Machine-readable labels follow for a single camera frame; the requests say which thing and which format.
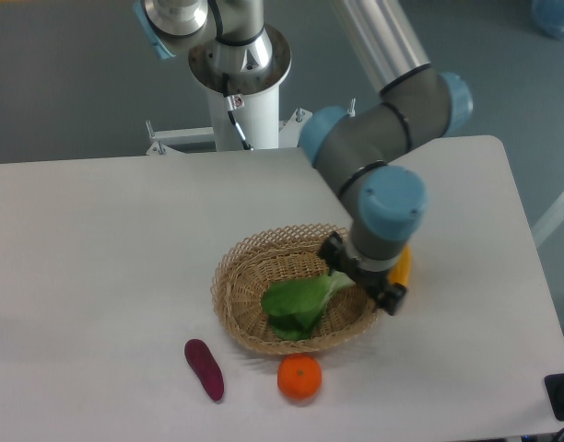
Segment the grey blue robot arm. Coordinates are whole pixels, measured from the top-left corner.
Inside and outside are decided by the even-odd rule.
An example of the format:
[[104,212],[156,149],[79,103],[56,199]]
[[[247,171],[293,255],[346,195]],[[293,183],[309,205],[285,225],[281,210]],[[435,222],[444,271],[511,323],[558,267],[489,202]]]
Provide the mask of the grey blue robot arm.
[[187,59],[206,92],[217,150],[303,150],[352,219],[346,238],[324,241],[321,258],[394,314],[406,290],[388,275],[427,206],[420,178],[395,160],[464,124],[473,101],[458,75],[435,71],[398,2],[333,7],[381,101],[361,114],[297,110],[286,123],[279,88],[291,50],[264,21],[263,2],[137,1],[134,11],[159,58]]

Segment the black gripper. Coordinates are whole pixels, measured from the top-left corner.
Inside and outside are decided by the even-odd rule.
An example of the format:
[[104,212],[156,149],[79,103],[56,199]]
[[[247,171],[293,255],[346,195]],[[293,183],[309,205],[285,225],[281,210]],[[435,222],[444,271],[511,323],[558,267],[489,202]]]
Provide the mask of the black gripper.
[[333,231],[317,252],[329,270],[344,273],[376,300],[377,307],[394,316],[402,307],[408,294],[406,286],[388,284],[387,275],[393,268],[393,259],[373,260],[354,248],[344,246],[342,236]]

